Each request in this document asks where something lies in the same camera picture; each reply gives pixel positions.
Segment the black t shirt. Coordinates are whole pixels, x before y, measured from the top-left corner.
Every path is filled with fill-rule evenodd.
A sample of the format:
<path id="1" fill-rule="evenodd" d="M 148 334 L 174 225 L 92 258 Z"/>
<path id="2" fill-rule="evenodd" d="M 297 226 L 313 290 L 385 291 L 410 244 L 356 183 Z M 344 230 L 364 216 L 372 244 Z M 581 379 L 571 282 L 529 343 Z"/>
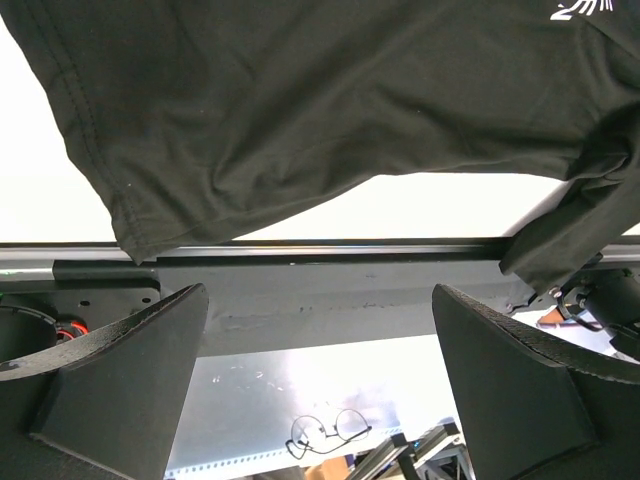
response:
<path id="1" fill-rule="evenodd" d="M 639 221 L 635 1 L 5 1 L 134 261 L 377 175 L 570 187 L 500 262 L 537 292 Z"/>

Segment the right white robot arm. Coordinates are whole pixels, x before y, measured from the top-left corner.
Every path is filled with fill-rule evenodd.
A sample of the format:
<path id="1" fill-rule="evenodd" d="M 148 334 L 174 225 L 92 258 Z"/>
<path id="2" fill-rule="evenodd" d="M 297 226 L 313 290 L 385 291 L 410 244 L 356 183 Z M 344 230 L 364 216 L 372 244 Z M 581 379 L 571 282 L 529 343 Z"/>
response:
<path id="1" fill-rule="evenodd" d="M 632 270 L 579 273 L 550 295 L 565 320 L 605 331 L 617 352 L 639 360 L 639 276 Z"/>

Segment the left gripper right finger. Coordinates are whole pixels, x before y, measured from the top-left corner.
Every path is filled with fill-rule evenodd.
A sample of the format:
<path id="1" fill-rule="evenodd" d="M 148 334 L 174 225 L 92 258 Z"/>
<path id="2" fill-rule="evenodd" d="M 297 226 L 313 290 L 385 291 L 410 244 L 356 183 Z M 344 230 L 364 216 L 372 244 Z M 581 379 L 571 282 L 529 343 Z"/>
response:
<path id="1" fill-rule="evenodd" d="M 639 366 L 432 292 L 437 338 L 479 479 L 636 479 Z"/>

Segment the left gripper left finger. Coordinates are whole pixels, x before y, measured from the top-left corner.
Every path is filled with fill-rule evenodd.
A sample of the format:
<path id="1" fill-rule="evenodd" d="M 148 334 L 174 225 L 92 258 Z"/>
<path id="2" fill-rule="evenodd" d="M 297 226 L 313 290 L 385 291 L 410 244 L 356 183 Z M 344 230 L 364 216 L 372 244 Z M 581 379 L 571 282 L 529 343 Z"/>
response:
<path id="1" fill-rule="evenodd" d="M 65 342 L 24 306 L 1 309 L 1 475 L 160 479 L 204 331 L 195 284 Z"/>

